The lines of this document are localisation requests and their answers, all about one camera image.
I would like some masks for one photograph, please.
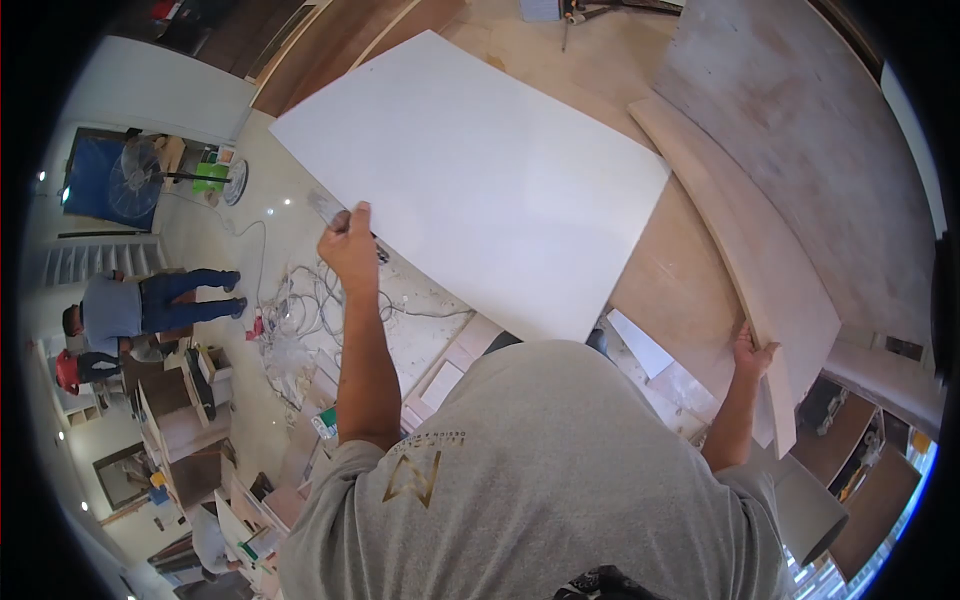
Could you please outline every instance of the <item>curved wooden panel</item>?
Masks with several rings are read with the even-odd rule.
[[[840,320],[793,232],[746,173],[703,130],[650,91],[628,106],[704,219],[756,342],[780,342],[764,377],[778,457],[796,441],[794,407],[824,366]],[[761,444],[763,401],[755,437]]]

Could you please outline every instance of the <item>white panel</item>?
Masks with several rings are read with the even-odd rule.
[[[586,340],[670,170],[619,132],[424,32],[270,127],[347,207],[522,340]]]
[[[449,361],[444,361],[420,399],[433,410],[440,410],[440,405],[444,403],[450,390],[463,376],[464,372],[454,367]]]
[[[619,310],[614,308],[607,315],[607,319],[650,379],[659,375],[673,362],[673,357],[667,354],[666,350],[658,346],[657,342],[654,342],[633,321],[624,317]]]

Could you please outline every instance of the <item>work boot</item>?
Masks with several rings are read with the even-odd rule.
[[[607,355],[607,335],[603,332],[603,329],[597,328],[590,332],[587,336],[587,346],[610,358]]]
[[[243,317],[243,311],[247,310],[247,299],[241,298],[240,300],[238,300],[237,306],[239,308],[237,308],[235,312],[230,314],[231,319],[239,319],[240,317]]]
[[[236,276],[236,279],[233,281],[233,284],[232,284],[232,285],[225,285],[225,286],[224,286],[224,291],[227,292],[228,294],[229,294],[230,292],[232,292],[232,291],[233,291],[233,288],[235,288],[235,287],[237,286],[237,283],[240,282],[240,272],[239,272],[239,271],[231,271],[231,273],[233,273],[233,274]]]

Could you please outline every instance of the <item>plywood board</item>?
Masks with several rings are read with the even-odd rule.
[[[755,438],[763,445],[763,396],[772,408],[776,453],[796,441],[795,406],[824,366],[840,330],[804,249],[762,192],[703,130],[650,91],[628,111],[676,169],[697,206],[759,347],[782,349],[761,381]]]
[[[375,199],[377,235],[522,340],[586,340],[669,175],[633,140],[431,32],[271,131],[345,206]],[[594,166],[559,172],[571,156]]]
[[[806,2],[690,0],[654,88],[796,234],[844,324],[925,345],[934,233],[897,121]]]

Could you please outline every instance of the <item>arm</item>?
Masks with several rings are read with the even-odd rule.
[[[344,353],[337,391],[340,444],[365,440],[384,451],[400,439],[400,385],[377,306],[376,244],[370,205],[340,212],[317,244],[317,254],[340,278],[344,305]]]
[[[762,350],[754,350],[750,327],[746,323],[741,327],[733,343],[733,381],[704,442],[703,455],[711,472],[743,465],[750,458],[760,378],[779,347],[775,342]]]

